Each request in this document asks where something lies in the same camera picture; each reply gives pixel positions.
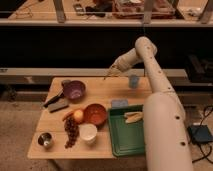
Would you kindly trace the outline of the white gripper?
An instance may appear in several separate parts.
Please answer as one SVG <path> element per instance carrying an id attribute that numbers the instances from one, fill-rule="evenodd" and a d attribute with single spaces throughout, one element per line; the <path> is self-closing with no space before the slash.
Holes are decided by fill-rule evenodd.
<path id="1" fill-rule="evenodd" d="M 118 57 L 114 63 L 109 67 L 109 76 L 120 76 L 130 69 L 130 65 L 123 57 Z"/>

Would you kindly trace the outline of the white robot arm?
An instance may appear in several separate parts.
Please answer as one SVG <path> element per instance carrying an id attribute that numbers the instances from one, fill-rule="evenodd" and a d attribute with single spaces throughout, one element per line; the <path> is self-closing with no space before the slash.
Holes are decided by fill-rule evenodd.
<path id="1" fill-rule="evenodd" d="M 119 56 L 107 71 L 120 76 L 143 62 L 152 94 L 143 106 L 144 138 L 148 171 L 194 171 L 187 142 L 185 110 L 168 78 L 155 59 L 157 47 L 146 36 Z"/>

